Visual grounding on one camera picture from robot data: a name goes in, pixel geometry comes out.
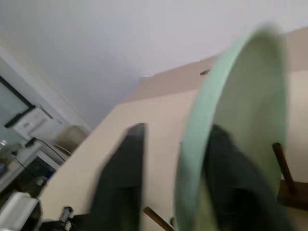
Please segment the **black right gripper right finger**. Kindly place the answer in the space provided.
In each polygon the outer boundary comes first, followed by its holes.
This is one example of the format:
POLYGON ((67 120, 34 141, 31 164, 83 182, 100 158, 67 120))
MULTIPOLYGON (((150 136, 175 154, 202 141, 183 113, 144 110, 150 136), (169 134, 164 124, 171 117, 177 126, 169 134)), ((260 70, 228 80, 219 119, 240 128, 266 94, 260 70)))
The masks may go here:
POLYGON ((213 125, 209 133, 204 174, 219 228, 226 231, 293 229, 264 175, 218 125, 213 125))

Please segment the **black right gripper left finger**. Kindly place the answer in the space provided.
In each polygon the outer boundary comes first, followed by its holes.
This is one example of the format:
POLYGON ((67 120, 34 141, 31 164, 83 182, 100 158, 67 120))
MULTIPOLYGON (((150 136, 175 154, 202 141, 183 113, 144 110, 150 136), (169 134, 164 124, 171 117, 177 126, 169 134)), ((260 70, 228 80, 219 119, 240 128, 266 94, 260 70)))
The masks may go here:
POLYGON ((91 231, 137 231, 146 124, 130 127, 101 171, 89 210, 91 231))

